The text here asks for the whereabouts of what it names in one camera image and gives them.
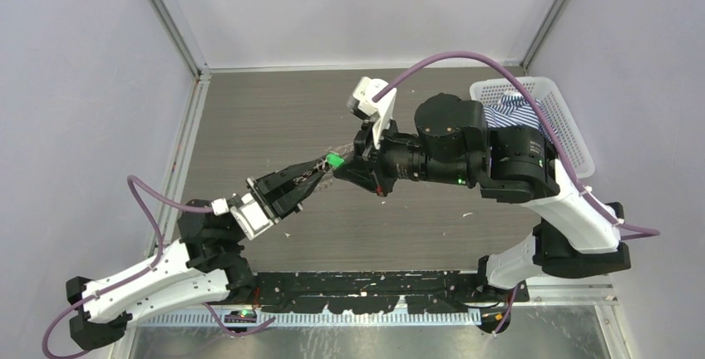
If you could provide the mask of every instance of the zip tie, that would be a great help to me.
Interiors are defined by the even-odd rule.
[[[587,193],[592,193],[592,192],[593,192],[593,188],[592,188],[591,186],[584,186],[584,187],[585,187],[585,190],[583,190],[583,191],[581,191],[581,192],[579,193],[579,195],[580,195],[581,197],[584,196],[584,195],[586,195]]]

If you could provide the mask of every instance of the white wall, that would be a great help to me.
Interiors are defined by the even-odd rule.
[[[598,196],[663,231],[614,275],[643,358],[705,352],[703,31],[703,0],[571,0],[530,68],[568,102]]]
[[[0,351],[38,358],[67,279],[144,255],[125,177],[162,186],[193,82],[147,0],[0,3]]]
[[[389,66],[446,50],[519,61],[553,0],[177,1],[195,51],[228,68]]]

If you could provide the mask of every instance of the striped cloth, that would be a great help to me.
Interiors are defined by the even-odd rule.
[[[541,110],[544,109],[543,105],[541,105],[541,101],[537,100],[536,104],[539,105]],[[546,133],[546,129],[541,125],[539,117],[536,116],[534,110],[529,106],[529,103],[518,92],[507,91],[499,102],[485,106],[485,118],[490,128],[503,128],[518,125],[530,126],[534,129],[538,129],[541,134],[550,141],[549,134]]]

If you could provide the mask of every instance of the plastic basket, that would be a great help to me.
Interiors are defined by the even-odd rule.
[[[553,124],[555,133],[563,143],[578,177],[591,176],[594,173],[593,158],[555,83],[544,77],[521,76],[516,79],[524,85],[531,96],[541,101],[545,115]],[[506,79],[490,79],[473,83],[470,86],[470,97],[483,105],[494,105],[506,91],[516,91],[516,89]]]

